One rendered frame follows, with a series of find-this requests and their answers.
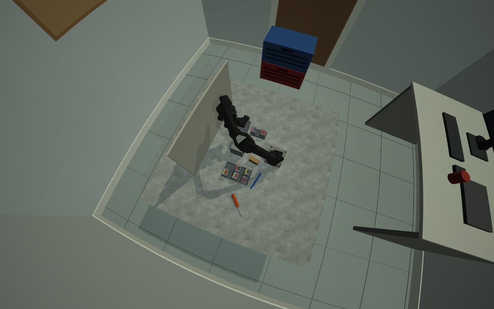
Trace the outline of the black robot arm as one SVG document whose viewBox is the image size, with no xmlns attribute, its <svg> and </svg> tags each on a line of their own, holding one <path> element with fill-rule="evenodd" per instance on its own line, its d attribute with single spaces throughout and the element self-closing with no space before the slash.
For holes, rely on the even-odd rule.
<svg viewBox="0 0 494 309">
<path fill-rule="evenodd" d="M 235 120 L 232 118 L 235 116 L 235 106 L 232 104 L 231 100 L 227 95 L 220 96 L 221 103 L 218 105 L 217 113 L 222 115 L 225 125 L 224 127 L 228 129 L 230 137 L 235 142 L 235 146 L 244 153 L 255 153 L 257 156 L 260 156 L 268 161 L 268 164 L 271 166 L 276 166 L 280 162 L 284 160 L 282 157 L 283 152 L 272 150 L 268 152 L 266 149 L 263 149 L 255 144 L 254 139 L 245 132 L 242 132 L 238 129 L 235 124 Z M 236 140 L 236 136 L 242 135 L 246 138 L 242 140 L 242 142 L 238 143 Z"/>
</svg>

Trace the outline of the brown cardboard box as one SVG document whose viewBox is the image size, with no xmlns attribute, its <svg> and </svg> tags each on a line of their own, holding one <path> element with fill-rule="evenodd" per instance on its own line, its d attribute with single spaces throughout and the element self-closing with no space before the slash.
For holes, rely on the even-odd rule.
<svg viewBox="0 0 494 309">
<path fill-rule="evenodd" d="M 258 159 L 256 159 L 256 158 L 255 158 L 255 157 L 253 157 L 253 156 L 250 156 L 249 161 L 250 161 L 250 162 L 252 162 L 253 164 L 255 164 L 256 166 L 257 166 L 257 165 L 258 165 L 258 163 L 259 163 L 259 160 L 258 160 Z"/>
</svg>

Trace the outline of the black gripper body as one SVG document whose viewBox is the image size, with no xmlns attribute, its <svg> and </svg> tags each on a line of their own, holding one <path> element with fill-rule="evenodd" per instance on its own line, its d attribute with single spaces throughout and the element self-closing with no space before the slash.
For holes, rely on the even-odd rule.
<svg viewBox="0 0 494 309">
<path fill-rule="evenodd" d="M 235 116 L 232 118 L 235 120 L 235 123 L 238 124 L 240 127 L 245 127 L 245 124 L 247 122 L 247 118 L 242 118 L 242 117 L 239 118 L 239 117 L 237 117 L 237 114 L 235 114 Z M 218 120 L 223 121 L 222 115 L 218 114 Z"/>
</svg>

